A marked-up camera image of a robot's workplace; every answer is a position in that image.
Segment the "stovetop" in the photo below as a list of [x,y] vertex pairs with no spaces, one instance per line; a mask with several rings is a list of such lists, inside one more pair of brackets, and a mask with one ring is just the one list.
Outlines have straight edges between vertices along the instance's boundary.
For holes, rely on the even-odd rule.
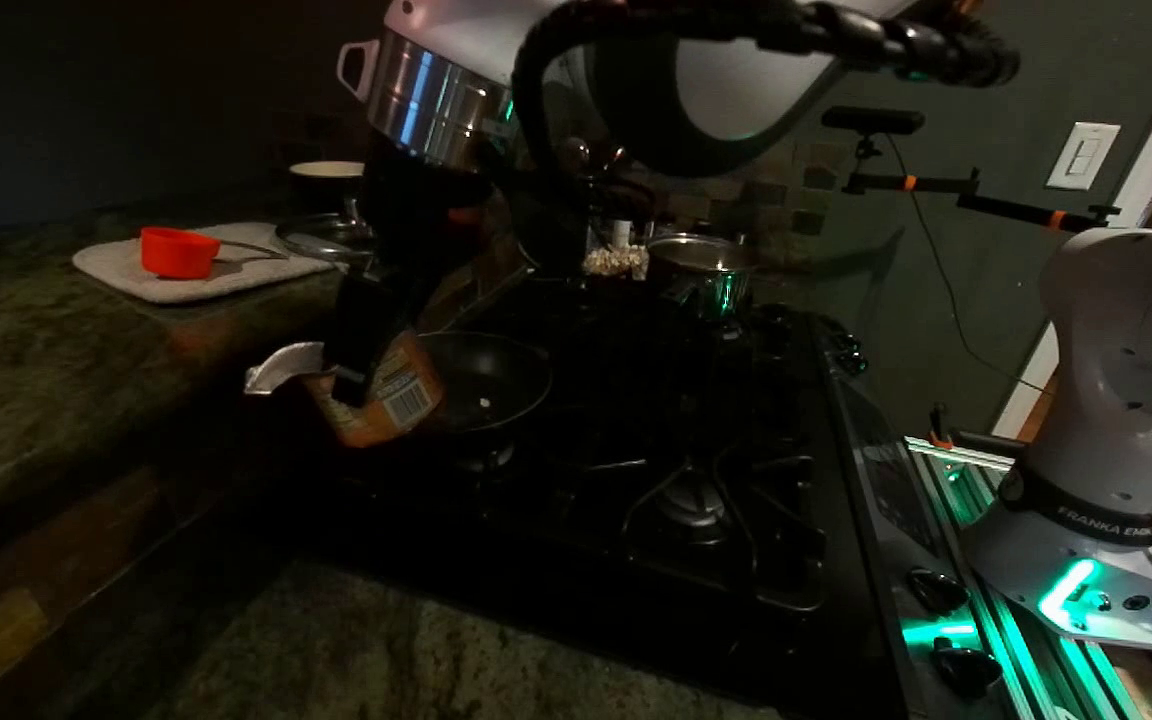
[[341,456],[286,510],[304,548],[751,704],[907,707],[833,320],[731,331],[646,286],[526,279],[459,326],[540,343],[551,395],[508,433]]

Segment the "light switch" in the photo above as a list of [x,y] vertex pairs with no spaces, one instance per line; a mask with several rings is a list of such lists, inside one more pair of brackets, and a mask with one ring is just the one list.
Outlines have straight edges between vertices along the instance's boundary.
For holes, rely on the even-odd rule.
[[1062,150],[1054,154],[1047,185],[1050,187],[1093,187],[1117,136],[1121,136],[1121,125],[1077,121],[1067,138],[1062,138]]

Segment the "silver metal cylinder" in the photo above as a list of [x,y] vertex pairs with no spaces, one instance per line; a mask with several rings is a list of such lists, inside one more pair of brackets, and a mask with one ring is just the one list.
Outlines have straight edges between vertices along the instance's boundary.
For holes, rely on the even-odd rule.
[[367,125],[405,150],[475,172],[473,142],[512,127],[508,93],[396,31],[385,35],[367,93]]

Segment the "white robot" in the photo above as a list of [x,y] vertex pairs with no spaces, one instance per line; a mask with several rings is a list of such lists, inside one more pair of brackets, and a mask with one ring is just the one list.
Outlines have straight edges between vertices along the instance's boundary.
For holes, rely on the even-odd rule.
[[[833,60],[944,85],[1016,72],[970,20],[910,0],[393,0],[385,35],[348,44],[334,76],[430,166],[475,172],[475,147],[520,121],[526,154],[560,172],[542,87],[565,85],[646,166],[710,176],[761,154]],[[1044,295],[1060,395],[1006,498],[966,527],[966,556],[1050,629],[1152,647],[1152,233],[1077,236]]]

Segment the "cable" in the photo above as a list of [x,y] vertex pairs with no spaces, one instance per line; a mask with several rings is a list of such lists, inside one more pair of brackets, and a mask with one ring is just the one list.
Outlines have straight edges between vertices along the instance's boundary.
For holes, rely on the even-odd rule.
[[[893,142],[893,154],[897,154],[898,176],[910,176],[893,136],[887,136],[887,142]],[[952,331],[954,331],[965,354],[966,354],[970,363],[980,363],[983,373],[991,373],[995,381],[1006,381],[1012,373],[1003,373],[995,360],[986,360],[986,354],[976,350],[976,343],[970,343],[970,335],[966,335],[966,326],[965,326],[961,292],[954,292],[952,279],[949,279],[949,268],[944,268],[939,242],[934,242],[934,236],[933,236],[933,223],[929,223],[929,216],[924,216],[924,204],[920,204],[915,191],[902,191],[902,196],[907,196],[907,204],[910,204],[910,216],[915,216],[920,226],[924,226],[924,240],[929,240],[929,250],[933,250],[933,262],[934,262],[934,277],[939,277],[939,286],[944,286],[944,299],[949,299]]]

